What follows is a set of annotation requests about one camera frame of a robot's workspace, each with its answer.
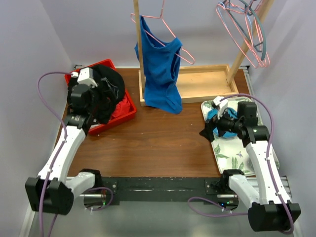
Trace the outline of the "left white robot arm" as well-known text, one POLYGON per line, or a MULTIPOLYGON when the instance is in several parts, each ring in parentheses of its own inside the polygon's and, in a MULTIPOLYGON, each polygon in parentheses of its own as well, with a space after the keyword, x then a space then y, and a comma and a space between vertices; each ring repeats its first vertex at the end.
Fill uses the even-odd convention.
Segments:
POLYGON ((104 81, 78 83, 69 86, 67 103, 62 132, 50 158, 38 175, 25 183, 31 209, 38 213, 67 215, 81 194, 96 194, 105 188, 98 170, 85 168, 70 181, 67 174, 93 121, 109 121, 117 104, 115 88, 104 81))

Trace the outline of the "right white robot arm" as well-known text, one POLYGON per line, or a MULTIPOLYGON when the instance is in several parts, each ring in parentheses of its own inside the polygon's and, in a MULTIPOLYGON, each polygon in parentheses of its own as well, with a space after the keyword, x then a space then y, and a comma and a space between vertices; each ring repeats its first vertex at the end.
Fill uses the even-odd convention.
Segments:
POLYGON ((217 113, 205 121, 200 135, 213 142, 214 129, 218 130, 219 137, 228 132, 235 133, 249 155, 258 184, 256 190, 241 169, 228 169, 220 179, 221 191, 237 194, 248 208, 246 215, 253 231, 292 234, 301 209, 299 204, 291 201, 281 181, 271 148, 272 133, 266 126, 259 125, 256 103, 238 102, 235 117, 229 114, 227 99, 218 96, 211 105, 217 113))

